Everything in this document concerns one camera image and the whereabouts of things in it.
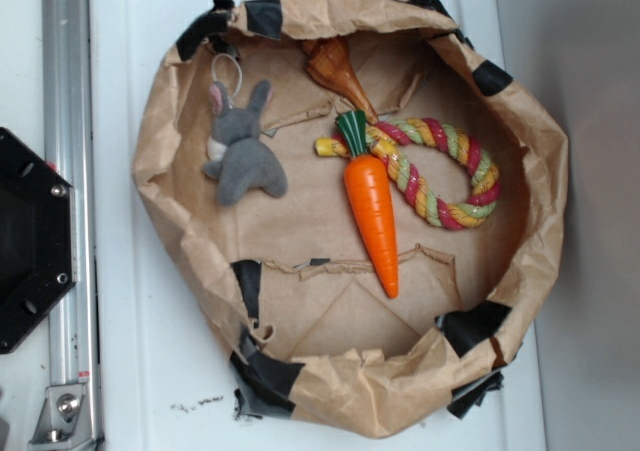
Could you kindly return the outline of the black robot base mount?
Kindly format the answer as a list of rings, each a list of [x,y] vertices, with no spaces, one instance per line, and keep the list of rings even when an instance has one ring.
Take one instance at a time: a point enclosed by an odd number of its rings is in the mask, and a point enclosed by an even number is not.
[[[14,352],[75,283],[73,187],[1,129],[1,353]]]

